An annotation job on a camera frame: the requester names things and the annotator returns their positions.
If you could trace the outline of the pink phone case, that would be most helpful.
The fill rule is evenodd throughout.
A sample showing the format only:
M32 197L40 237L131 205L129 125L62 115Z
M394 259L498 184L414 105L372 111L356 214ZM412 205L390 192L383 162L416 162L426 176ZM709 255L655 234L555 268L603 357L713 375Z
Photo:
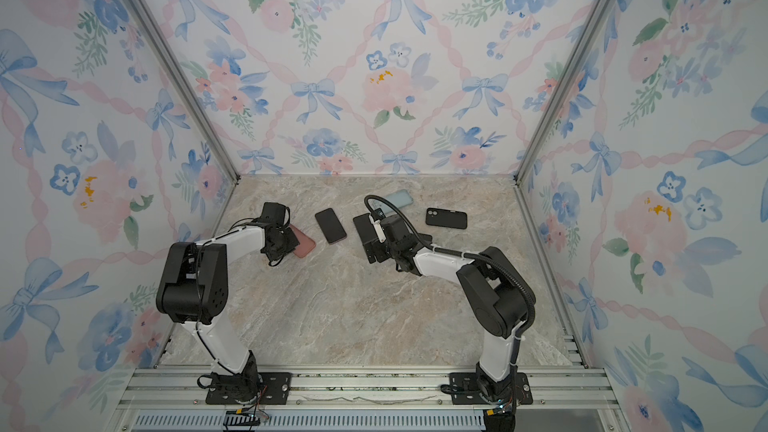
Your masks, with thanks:
M298 240L298 245L293 250L293 254L299 258L307 257L316 248L316 242L295 225L291 224L290 228Z

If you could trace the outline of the purple-edged black phone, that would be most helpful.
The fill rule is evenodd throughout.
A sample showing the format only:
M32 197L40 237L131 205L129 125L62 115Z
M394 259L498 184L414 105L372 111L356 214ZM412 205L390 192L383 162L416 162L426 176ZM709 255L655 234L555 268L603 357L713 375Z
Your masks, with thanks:
M332 208L317 212L315 219L328 244L336 244L347 238L347 232Z

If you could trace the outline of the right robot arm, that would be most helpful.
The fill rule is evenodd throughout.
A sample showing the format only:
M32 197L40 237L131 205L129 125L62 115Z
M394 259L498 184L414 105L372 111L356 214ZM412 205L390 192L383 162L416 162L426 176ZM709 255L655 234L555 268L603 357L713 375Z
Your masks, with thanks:
M369 222L398 271L445 279L464 292L484 336L476 386L462 393L490 404L512 403L521 342L536 318L535 294L517 269L493 246L472 253L432 244L404 217L374 215Z

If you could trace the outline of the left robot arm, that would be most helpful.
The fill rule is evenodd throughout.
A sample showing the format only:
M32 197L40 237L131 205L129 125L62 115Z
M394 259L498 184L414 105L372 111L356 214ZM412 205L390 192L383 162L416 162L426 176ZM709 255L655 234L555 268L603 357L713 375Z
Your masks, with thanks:
M212 370L198 386L213 398L251 404L265 390L254 353L238 338L226 311L229 266L260 253L270 267L299 245L286 205L267 202L261 215L242 219L219 236L176 242L159 281L156 308L188 331L207 352Z

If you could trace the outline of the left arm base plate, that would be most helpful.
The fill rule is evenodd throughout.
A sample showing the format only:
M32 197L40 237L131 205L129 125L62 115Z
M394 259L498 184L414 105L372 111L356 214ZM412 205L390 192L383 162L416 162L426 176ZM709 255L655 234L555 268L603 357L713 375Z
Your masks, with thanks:
M292 378L289 372L257 373L253 377L211 372L199 376L197 386L207 392L207 405L285 405Z

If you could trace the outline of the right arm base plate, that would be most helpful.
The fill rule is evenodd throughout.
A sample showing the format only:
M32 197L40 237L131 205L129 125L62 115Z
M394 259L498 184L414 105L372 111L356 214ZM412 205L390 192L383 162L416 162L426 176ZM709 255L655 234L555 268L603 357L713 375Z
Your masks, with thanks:
M453 372L440 391L449 395L454 405L490 407L532 405L534 402L528 377L512 370L501 381L493 381L485 372Z

